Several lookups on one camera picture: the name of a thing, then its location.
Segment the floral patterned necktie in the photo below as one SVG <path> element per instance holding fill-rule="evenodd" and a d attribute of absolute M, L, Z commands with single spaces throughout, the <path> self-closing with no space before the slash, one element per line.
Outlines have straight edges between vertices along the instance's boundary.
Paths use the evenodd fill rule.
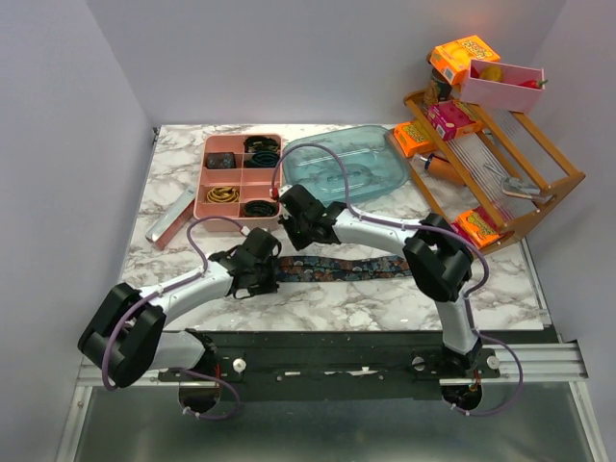
<path fill-rule="evenodd" d="M 407 262 L 396 255 L 361 260 L 323 256 L 285 256 L 277 260 L 276 277 L 283 283 L 357 282 L 411 277 Z"/>

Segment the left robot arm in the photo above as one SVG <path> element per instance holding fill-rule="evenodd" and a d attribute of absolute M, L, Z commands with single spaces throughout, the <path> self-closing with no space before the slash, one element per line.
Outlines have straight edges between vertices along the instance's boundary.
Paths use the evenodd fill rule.
<path fill-rule="evenodd" d="M 166 325 L 241 291 L 248 297 L 275 293 L 281 248 L 271 233 L 254 228 L 242 244 L 210 255 L 203 265 L 166 283 L 141 289 L 119 283 L 88 323 L 78 349 L 100 368 L 109 390 L 128 387 L 155 369 L 179 367 L 193 380 L 204 379 L 214 366 L 212 354 L 191 333 L 166 336 Z"/>

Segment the rolled black tie bottom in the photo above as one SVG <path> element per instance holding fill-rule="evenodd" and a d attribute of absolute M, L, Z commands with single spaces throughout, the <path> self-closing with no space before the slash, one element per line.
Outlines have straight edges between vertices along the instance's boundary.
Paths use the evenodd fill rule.
<path fill-rule="evenodd" d="M 245 218 L 269 218 L 278 214 L 278 204 L 266 200 L 251 200 L 243 207 Z"/>

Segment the rolled black tie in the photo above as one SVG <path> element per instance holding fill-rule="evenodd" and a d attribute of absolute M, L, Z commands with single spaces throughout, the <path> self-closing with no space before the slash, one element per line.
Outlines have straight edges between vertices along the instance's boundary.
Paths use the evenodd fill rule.
<path fill-rule="evenodd" d="M 246 153 L 258 152 L 280 152 L 280 141 L 266 136 L 249 136 L 244 140 L 244 151 Z"/>
<path fill-rule="evenodd" d="M 243 207 L 245 218 L 269 218 L 278 214 L 278 204 L 266 200 L 251 200 Z"/>

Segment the rolled teal tie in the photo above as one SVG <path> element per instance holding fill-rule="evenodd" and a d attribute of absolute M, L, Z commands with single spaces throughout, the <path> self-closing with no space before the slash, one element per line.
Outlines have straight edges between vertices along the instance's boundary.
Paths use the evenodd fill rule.
<path fill-rule="evenodd" d="M 276 152 L 258 151 L 244 159 L 244 168 L 274 168 L 279 159 L 280 155 Z"/>

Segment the rolled black tie top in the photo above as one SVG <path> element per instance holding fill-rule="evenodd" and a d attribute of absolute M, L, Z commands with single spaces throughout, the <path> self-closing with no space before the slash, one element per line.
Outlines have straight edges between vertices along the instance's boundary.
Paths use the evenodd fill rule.
<path fill-rule="evenodd" d="M 280 152 L 280 141 L 266 136 L 249 136 L 244 140 L 244 151 L 246 153 L 258 152 Z"/>

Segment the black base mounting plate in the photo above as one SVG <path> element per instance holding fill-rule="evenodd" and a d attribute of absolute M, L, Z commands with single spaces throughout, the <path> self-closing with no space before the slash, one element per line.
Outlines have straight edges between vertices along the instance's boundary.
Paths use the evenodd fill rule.
<path fill-rule="evenodd" d="M 439 332 L 200 332 L 195 371 L 229 382 L 243 401 L 415 398 L 500 375 L 493 348 L 471 359 Z"/>

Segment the rolled dark floral tie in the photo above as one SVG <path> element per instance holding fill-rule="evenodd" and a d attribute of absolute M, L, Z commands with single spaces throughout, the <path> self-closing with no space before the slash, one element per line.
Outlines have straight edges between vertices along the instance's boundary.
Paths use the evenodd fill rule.
<path fill-rule="evenodd" d="M 208 169 L 232 169 L 237 167 L 233 152 L 209 152 L 205 157 L 205 167 Z"/>

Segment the orange snack box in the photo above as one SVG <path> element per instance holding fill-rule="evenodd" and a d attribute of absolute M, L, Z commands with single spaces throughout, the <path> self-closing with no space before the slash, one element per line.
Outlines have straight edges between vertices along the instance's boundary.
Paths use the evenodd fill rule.
<path fill-rule="evenodd" d="M 471 60 L 498 62 L 500 59 L 482 38 L 472 35 L 435 46 L 429 62 L 450 85 L 457 85 L 467 75 Z"/>
<path fill-rule="evenodd" d="M 501 238 L 496 224 L 482 207 L 461 213 L 453 222 L 453 226 L 477 248 L 494 244 Z"/>
<path fill-rule="evenodd" d="M 406 158 L 429 154 L 438 149 L 436 142 L 416 119 L 397 125 L 393 135 Z"/>

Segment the orange snack box lower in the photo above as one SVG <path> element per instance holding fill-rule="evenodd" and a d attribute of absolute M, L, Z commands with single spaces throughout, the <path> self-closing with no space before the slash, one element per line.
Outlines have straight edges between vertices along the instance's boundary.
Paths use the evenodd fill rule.
<path fill-rule="evenodd" d="M 453 226 L 477 248 L 494 244 L 501 238 L 496 224 L 482 207 L 461 213 L 453 222 Z"/>

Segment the brown snack can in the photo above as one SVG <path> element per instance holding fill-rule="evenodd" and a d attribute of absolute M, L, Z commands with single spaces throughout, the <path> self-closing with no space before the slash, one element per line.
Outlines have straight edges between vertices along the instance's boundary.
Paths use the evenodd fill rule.
<path fill-rule="evenodd" d="M 427 89 L 423 94 L 423 102 L 425 106 L 436 105 L 437 103 L 447 101 L 452 91 L 451 78 L 452 69 L 449 66 L 443 67 L 445 73 L 442 73 L 431 62 L 432 53 L 426 55 L 426 61 L 432 66 L 430 80 Z"/>

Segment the orange snack box top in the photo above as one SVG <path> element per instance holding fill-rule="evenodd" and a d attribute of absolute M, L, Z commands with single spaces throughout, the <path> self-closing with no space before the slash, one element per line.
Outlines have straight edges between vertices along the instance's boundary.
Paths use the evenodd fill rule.
<path fill-rule="evenodd" d="M 435 46 L 429 62 L 450 85 L 457 85 L 467 75 L 471 60 L 498 62 L 500 59 L 482 38 L 472 35 Z"/>

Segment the yellow toy fruit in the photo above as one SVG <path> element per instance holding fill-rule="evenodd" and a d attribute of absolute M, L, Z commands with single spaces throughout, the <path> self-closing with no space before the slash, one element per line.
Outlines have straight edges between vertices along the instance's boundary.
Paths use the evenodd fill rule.
<path fill-rule="evenodd" d="M 479 79 L 490 82 L 501 82 L 503 80 L 502 68 L 496 65 L 486 66 L 480 71 Z"/>

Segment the pink rectangular bin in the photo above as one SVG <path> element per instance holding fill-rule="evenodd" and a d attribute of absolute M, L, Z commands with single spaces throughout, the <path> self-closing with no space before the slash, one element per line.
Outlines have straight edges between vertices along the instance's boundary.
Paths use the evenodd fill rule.
<path fill-rule="evenodd" d="M 489 65 L 502 68 L 501 82 L 479 79 L 480 71 Z M 543 95 L 545 87 L 542 90 L 520 87 L 527 80 L 547 80 L 544 69 L 471 60 L 469 73 L 461 84 L 460 100 L 491 109 L 529 113 Z"/>

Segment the red toy pepper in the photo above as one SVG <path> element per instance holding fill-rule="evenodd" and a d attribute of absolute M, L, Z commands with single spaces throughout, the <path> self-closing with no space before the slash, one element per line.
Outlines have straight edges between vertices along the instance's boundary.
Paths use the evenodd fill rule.
<path fill-rule="evenodd" d="M 548 80 L 527 80 L 522 82 L 520 87 L 533 90 L 542 90 L 547 83 Z"/>

